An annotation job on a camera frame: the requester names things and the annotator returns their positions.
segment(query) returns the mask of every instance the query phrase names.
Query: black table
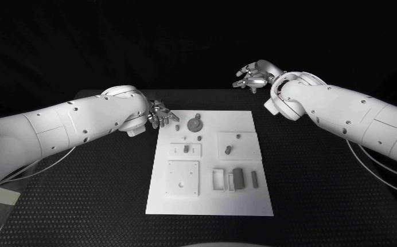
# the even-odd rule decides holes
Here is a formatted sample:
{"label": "black table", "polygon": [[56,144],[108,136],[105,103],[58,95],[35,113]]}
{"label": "black table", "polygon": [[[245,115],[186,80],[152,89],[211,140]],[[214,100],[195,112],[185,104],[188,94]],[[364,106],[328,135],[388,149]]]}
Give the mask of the black table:
{"label": "black table", "polygon": [[[81,91],[77,98],[101,91]],[[397,202],[344,139],[307,117],[273,116],[269,90],[143,90],[170,109],[250,110],[274,217],[146,215],[157,130],[115,132],[77,147],[30,179],[0,246],[182,246],[232,241],[280,246],[397,246]],[[40,167],[58,160],[43,160]]]}

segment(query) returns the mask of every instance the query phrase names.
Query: black curtain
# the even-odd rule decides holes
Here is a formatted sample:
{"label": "black curtain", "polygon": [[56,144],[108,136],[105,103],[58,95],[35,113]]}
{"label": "black curtain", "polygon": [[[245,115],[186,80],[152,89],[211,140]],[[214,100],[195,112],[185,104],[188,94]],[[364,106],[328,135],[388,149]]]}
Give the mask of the black curtain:
{"label": "black curtain", "polygon": [[390,0],[0,3],[0,116],[81,89],[231,88],[261,58],[394,101]]}

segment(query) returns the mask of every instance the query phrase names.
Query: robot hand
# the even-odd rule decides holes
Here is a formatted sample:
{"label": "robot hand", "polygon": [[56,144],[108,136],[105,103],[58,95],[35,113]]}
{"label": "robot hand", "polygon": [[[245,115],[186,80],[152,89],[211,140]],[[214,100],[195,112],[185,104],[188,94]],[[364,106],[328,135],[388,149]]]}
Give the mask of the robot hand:
{"label": "robot hand", "polygon": [[257,88],[263,88],[269,82],[276,81],[277,77],[283,74],[283,71],[267,61],[258,60],[245,65],[235,76],[240,77],[244,73],[244,79],[234,82],[234,87],[250,87],[253,94],[257,93]]}
{"label": "robot hand", "polygon": [[169,119],[175,122],[179,122],[178,116],[172,113],[172,111],[166,108],[163,104],[163,100],[150,100],[150,108],[149,108],[149,115],[147,119],[152,123],[153,128],[156,129],[160,125],[163,127],[169,123]]}

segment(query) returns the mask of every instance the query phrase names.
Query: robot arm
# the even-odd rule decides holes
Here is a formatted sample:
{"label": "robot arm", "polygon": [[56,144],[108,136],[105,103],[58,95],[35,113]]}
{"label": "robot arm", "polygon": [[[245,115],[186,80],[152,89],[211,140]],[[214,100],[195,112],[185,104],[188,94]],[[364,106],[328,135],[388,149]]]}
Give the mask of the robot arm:
{"label": "robot arm", "polygon": [[264,107],[290,120],[309,115],[315,124],[339,137],[397,160],[397,107],[326,83],[310,73],[282,72],[264,60],[247,65],[234,87],[250,86],[251,92],[271,84]]}
{"label": "robot arm", "polygon": [[79,146],[115,130],[133,137],[146,121],[165,126],[179,121],[159,101],[136,87],[110,88],[101,95],[0,118],[0,180],[25,165]]}

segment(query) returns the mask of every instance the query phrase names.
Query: cable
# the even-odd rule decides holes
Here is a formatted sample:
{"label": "cable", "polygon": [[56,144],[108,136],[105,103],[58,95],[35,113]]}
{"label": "cable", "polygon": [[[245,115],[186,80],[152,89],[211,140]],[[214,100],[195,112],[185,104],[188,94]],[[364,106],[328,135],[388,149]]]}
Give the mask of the cable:
{"label": "cable", "polygon": [[354,153],[354,156],[355,156],[355,158],[357,158],[359,164],[364,166],[364,168],[367,168],[367,171],[372,174],[372,176],[374,176],[374,177],[375,177],[388,187],[391,187],[391,188],[397,191],[397,187],[394,187],[387,181],[384,181],[384,179],[380,178],[378,175],[368,169],[368,167],[365,166],[365,164],[364,164],[362,161],[359,160],[359,158],[358,158],[358,156],[357,156],[357,154],[355,154],[355,152],[354,152],[354,148],[351,147],[351,145],[349,145],[349,150],[351,150],[351,152]]}
{"label": "cable", "polygon": [[64,157],[62,157],[51,166],[48,166],[43,170],[40,170],[40,171],[36,172],[35,174],[30,174],[30,175],[27,175],[27,176],[25,176],[25,177],[12,179],[13,177],[16,177],[25,170],[27,170],[27,169],[38,163],[38,161],[33,162],[33,163],[32,163],[22,171],[19,171],[10,178],[7,178],[6,180],[0,181],[0,185],[4,184],[4,183],[7,183],[7,182],[16,181],[16,180],[22,180],[22,179],[25,179],[25,178],[27,178],[27,177],[32,177],[33,175],[36,175],[36,174],[42,173],[43,171],[46,171],[51,167],[53,167],[53,166],[66,158],[66,156],[71,154],[71,152],[74,151],[75,148],[77,148],[77,147],[74,147],[74,148],[71,149],[71,151],[66,153],[66,155],[64,155]]}
{"label": "cable", "polygon": [[388,171],[391,171],[394,174],[397,174],[397,171],[394,171],[387,165],[384,165],[365,151],[364,147],[361,145],[358,145],[359,148],[362,149],[362,152],[365,153],[365,155],[372,159],[372,161],[381,166],[384,167]]}

